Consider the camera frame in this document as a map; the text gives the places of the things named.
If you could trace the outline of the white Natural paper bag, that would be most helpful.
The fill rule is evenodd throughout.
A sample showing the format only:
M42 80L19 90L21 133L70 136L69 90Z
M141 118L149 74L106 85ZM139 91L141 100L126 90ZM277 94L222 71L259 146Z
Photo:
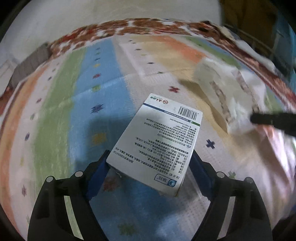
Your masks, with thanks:
M267 110L266 87L249 70L205 57L197 64L193 81L205 95L215 122L230 135L253 131L251 114Z

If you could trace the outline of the white medicine box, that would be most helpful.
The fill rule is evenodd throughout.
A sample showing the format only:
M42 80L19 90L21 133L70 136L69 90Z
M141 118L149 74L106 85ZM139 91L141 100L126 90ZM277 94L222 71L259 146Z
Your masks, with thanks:
M120 173L175 197L193 154L203 113L151 93L106 162Z

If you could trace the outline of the white pillow at bed edge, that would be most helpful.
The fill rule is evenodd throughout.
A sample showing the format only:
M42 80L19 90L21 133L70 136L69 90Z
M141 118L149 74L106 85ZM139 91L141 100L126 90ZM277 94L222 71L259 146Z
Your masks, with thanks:
M265 67L269 72L276 74L277 68L268 58L258 54L243 40L233 41L233 52L235 55L246 63L256 67Z

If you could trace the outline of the colourful striped bed mat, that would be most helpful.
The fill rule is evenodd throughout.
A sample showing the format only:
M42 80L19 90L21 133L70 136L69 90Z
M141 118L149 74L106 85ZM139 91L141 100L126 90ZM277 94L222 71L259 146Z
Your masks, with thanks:
M295 139L253 125L293 111L255 70L200 37L112 36L63 45L15 89L1 120L1 206L26 238L46 178L111 151L90 201L111 240L190 240L209 202L189 158L255 181L272 226L295 201Z

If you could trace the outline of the grey brown pillow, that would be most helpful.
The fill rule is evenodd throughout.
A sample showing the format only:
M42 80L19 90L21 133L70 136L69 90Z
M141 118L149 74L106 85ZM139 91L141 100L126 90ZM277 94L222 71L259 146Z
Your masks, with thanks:
M18 83L32 74L41 64L49 60L52 55L49 43L44 43L32 52L14 69L9 81L10 88L16 88Z

